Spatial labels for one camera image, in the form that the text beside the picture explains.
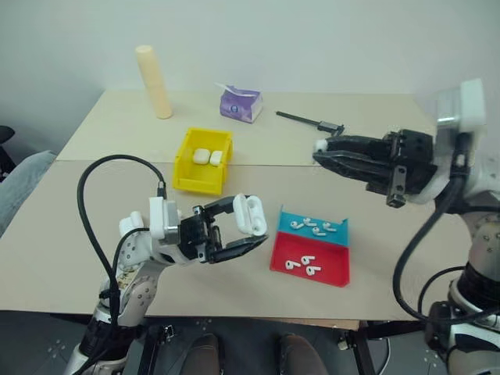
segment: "white earbud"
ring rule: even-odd
[[[314,234],[315,236],[326,236],[327,235],[324,232],[320,232],[320,229],[318,227],[314,227],[312,229],[312,234]]]
[[[307,267],[305,268],[305,272],[306,272],[309,276],[314,276],[314,274],[316,273],[316,271],[321,271],[321,267],[307,266]]]
[[[284,268],[287,270],[293,270],[295,267],[302,267],[300,263],[294,262],[292,260],[287,260],[284,263]]]
[[[304,255],[303,257],[300,258],[300,260],[304,266],[307,266],[308,264],[310,264],[311,261],[314,259],[316,259],[316,257],[313,255]]]
[[[304,224],[307,225],[308,227],[316,227],[318,225],[316,223],[311,223],[310,217],[305,217],[303,221],[304,221]]]
[[[331,224],[330,223],[323,223],[323,229],[328,230],[329,232],[336,232],[337,230],[335,228],[330,228]]]
[[[299,224],[296,221],[292,221],[290,223],[290,227],[292,227],[294,229],[300,229],[300,228],[304,227],[304,224],[302,224],[302,223]]]

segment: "black chair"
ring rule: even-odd
[[[4,173],[11,173],[16,168],[16,164],[2,147],[15,133],[10,127],[0,125],[0,182],[5,179]]]

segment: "red tray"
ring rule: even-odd
[[[301,263],[301,257],[304,255],[314,255],[316,259],[312,260],[309,265],[319,266],[321,271],[309,276],[305,272],[306,266],[304,265],[294,267],[293,270],[285,268],[284,264],[287,260]],[[342,245],[278,231],[270,269],[336,287],[344,287],[349,284],[350,279],[349,249]]]

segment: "table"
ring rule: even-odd
[[[434,207],[407,205],[402,209],[390,209],[383,196],[366,192],[363,183],[312,165],[311,142],[320,132],[304,124],[277,119],[272,110],[288,110],[335,122],[331,114],[334,111],[328,116],[328,109],[339,108],[342,118],[338,122],[344,122],[351,134],[359,130],[380,137],[387,130],[408,123],[413,125],[412,129],[430,129],[429,121],[419,113],[410,97],[264,94],[266,111],[253,125],[225,118],[215,120],[216,116],[202,105],[204,95],[180,93],[172,97],[176,114],[164,121],[152,117],[141,91],[107,91],[100,98],[0,240],[0,309],[91,313],[105,274],[77,215],[78,178],[91,160],[110,153],[127,152],[155,162],[168,181],[172,176],[174,151],[185,129],[194,125],[234,132],[236,152],[229,166],[224,194],[258,195],[266,211],[270,238],[253,252],[230,262],[170,267],[160,278],[159,293],[149,315],[340,320],[409,318],[393,298],[391,275],[402,249]],[[195,115],[188,111],[187,103],[192,105]],[[389,120],[386,123],[378,105],[387,111]],[[210,120],[201,123],[203,111]],[[193,121],[186,120],[184,114]],[[365,129],[363,121],[368,119],[371,119],[370,127],[364,123]],[[261,136],[256,137],[252,129]],[[286,137],[274,139],[285,131]],[[272,141],[261,141],[261,152],[249,153],[257,139]],[[155,194],[155,186],[155,178],[147,169],[126,161],[106,164],[89,178],[87,210],[108,257],[119,240],[119,220],[133,210],[147,215],[148,197]],[[187,214],[192,206],[216,199],[171,188],[169,197],[177,200],[179,208]],[[325,220],[340,222],[349,218],[350,285],[331,287],[269,270],[282,205],[289,212]],[[242,237],[231,216],[219,217],[225,241]],[[461,219],[457,216],[443,218],[405,270],[403,292],[407,299],[415,302],[421,286],[431,274],[447,266],[464,264],[469,246],[470,239]],[[429,302],[445,298],[449,278],[443,279],[429,290]]]

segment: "floor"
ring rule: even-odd
[[[352,351],[337,347],[339,330],[277,323],[265,320],[214,318],[169,319],[176,336],[159,353],[155,374],[177,375],[194,339],[205,332],[222,338],[226,352],[226,375],[275,375],[274,344],[286,333],[300,334],[316,348],[330,375],[357,374]],[[5,375],[53,375],[63,373],[73,348],[85,326],[32,312],[0,312],[0,373]],[[385,341],[371,341],[370,351],[376,369],[387,353]],[[130,349],[126,375],[136,374],[142,343]],[[423,343],[421,333],[391,339],[391,359],[384,375],[444,375],[442,362],[435,359]]]

